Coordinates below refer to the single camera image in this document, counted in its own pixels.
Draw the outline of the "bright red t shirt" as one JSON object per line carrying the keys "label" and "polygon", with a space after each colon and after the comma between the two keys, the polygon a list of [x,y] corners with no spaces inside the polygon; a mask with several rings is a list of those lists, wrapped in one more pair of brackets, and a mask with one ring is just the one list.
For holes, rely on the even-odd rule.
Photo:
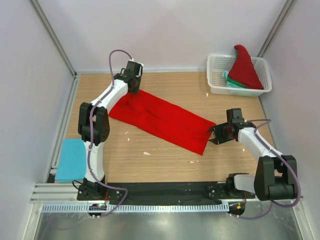
{"label": "bright red t shirt", "polygon": [[153,136],[203,155],[216,123],[146,91],[127,93],[108,114]]}

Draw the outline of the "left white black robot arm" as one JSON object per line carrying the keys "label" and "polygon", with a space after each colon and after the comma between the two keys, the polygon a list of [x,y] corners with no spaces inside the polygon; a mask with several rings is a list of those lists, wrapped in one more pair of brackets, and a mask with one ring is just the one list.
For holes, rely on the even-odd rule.
{"label": "left white black robot arm", "polygon": [[129,60],[96,99],[80,105],[78,133],[86,151],[86,173],[78,191],[82,197],[87,195],[101,200],[106,194],[103,152],[110,134],[109,113],[126,94],[139,93],[143,67],[142,63]]}

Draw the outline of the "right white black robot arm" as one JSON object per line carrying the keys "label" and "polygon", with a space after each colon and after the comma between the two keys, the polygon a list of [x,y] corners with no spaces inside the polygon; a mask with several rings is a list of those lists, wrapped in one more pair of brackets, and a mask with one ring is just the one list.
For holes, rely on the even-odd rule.
{"label": "right white black robot arm", "polygon": [[260,201],[299,200],[301,186],[298,180],[297,161],[284,155],[260,134],[254,120],[243,118],[240,108],[226,111],[226,122],[208,129],[213,134],[210,142],[221,145],[237,141],[244,145],[257,160],[255,175],[235,173],[225,185],[225,192],[237,198],[243,191],[254,194]]}

